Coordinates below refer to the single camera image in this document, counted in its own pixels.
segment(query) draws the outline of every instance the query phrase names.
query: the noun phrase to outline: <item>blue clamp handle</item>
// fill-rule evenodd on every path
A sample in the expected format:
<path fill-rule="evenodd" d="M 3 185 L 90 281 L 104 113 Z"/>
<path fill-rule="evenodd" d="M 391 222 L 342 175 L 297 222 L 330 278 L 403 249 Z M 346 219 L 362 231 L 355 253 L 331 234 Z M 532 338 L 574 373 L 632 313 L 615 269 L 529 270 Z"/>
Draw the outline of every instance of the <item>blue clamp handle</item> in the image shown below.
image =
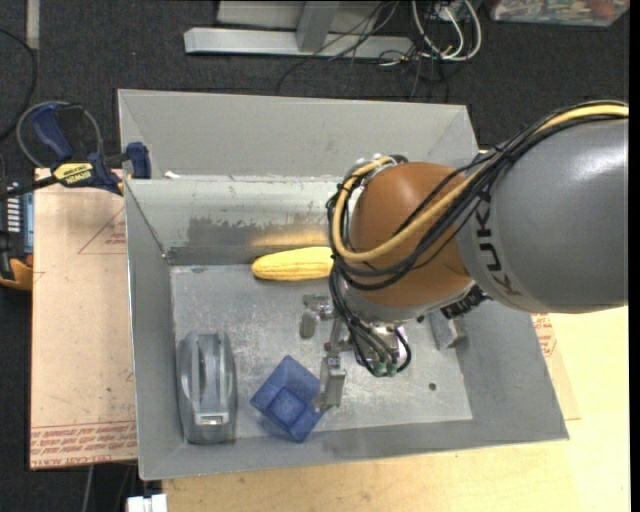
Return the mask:
<path fill-rule="evenodd" d="M 132 142 L 125 153 L 133 165 L 133 177 L 139 179 L 151 178 L 151 161 L 149 151 L 142 142 Z"/>
<path fill-rule="evenodd" d="M 96 171 L 96 177 L 93 178 L 87 186 L 100 188 L 120 195 L 118 183 L 120 183 L 121 180 L 114 172 L 107 172 L 104 162 L 102 161 L 102 156 L 98 153 L 90 153 L 87 158 Z"/>
<path fill-rule="evenodd" d="M 73 156 L 73 148 L 58 123 L 58 106 L 48 103 L 38 108 L 31 116 L 31 125 L 38 138 L 56 152 L 58 161 L 64 162 Z"/>

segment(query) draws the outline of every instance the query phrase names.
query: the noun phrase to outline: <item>gray metal bin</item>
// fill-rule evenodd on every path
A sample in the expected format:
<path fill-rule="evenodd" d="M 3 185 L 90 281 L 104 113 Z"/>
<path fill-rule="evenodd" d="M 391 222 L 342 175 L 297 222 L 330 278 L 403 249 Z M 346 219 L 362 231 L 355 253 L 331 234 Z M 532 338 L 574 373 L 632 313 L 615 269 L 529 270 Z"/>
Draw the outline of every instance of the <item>gray metal bin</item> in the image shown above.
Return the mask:
<path fill-rule="evenodd" d="M 468 315 L 456 348 L 438 350 L 426 323 L 408 325 L 414 359 L 394 379 L 345 357 L 343 403 L 304 443 L 249 404 L 286 355 L 318 375 L 330 329 L 298 334 L 303 296 L 328 294 L 326 281 L 259 281 L 252 261 L 326 245 L 325 202 L 359 158 L 468 163 L 477 146 L 465 107 L 148 91 L 119 101 L 123 146 L 144 142 L 153 165 L 152 179 L 128 180 L 125 192 L 143 479 L 567 437 L 530 316 L 491 302 Z M 175 344 L 191 331 L 229 336 L 233 442 L 184 439 Z"/>

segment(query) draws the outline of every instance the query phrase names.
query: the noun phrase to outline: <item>black carpet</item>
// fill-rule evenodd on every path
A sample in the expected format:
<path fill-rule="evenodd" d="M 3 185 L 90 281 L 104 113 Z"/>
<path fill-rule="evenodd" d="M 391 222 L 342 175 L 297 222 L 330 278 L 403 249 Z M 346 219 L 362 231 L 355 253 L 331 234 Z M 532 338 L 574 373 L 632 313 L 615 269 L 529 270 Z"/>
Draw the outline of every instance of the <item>black carpet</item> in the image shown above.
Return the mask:
<path fill-rule="evenodd" d="M 405 3 L 390 31 L 406 29 Z M 25 36 L 26 2 L 0 2 L 0 29 Z M 469 107 L 481 147 L 497 144 L 551 110 L 587 99 L 629 99 L 629 12 L 607 29 L 507 24 L 480 10 L 484 42 L 467 64 L 381 68 L 349 59 L 186 56 L 183 33 L 209 26 L 215 2 L 41 0 L 38 81 L 31 104 L 78 102 L 97 119 L 106 153 L 119 151 L 119 88 L 455 103 Z M 0 133 L 19 114 L 30 58 L 0 34 Z M 0 142 L 0 172 L 29 176 L 15 136 Z M 79 511 L 86 468 L 28 470 L 30 312 L 28 294 L 0 288 L 0 510 Z M 139 492 L 125 465 L 97 466 L 89 510 L 119 510 Z"/>

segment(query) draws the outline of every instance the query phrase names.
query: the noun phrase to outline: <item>blue sponge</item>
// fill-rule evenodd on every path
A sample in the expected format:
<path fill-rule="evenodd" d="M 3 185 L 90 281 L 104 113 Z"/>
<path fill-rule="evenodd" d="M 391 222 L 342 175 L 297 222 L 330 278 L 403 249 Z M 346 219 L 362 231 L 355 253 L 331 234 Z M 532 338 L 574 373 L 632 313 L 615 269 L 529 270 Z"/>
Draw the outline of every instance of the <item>blue sponge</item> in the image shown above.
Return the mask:
<path fill-rule="evenodd" d="M 319 391 L 320 381 L 286 356 L 253 395 L 251 405 L 301 443 L 324 413 L 311 403 Z"/>

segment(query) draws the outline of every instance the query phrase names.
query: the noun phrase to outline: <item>yellow corn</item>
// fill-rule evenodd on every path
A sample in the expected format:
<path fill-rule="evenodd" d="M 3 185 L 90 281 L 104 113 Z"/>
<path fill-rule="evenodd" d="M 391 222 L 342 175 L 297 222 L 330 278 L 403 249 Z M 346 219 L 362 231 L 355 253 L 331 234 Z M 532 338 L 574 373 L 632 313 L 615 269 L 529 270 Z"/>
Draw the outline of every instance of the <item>yellow corn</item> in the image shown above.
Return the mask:
<path fill-rule="evenodd" d="M 259 279 L 303 281 L 327 277 L 332 265 L 329 247 L 305 247 L 262 256 L 253 262 L 251 270 Z"/>

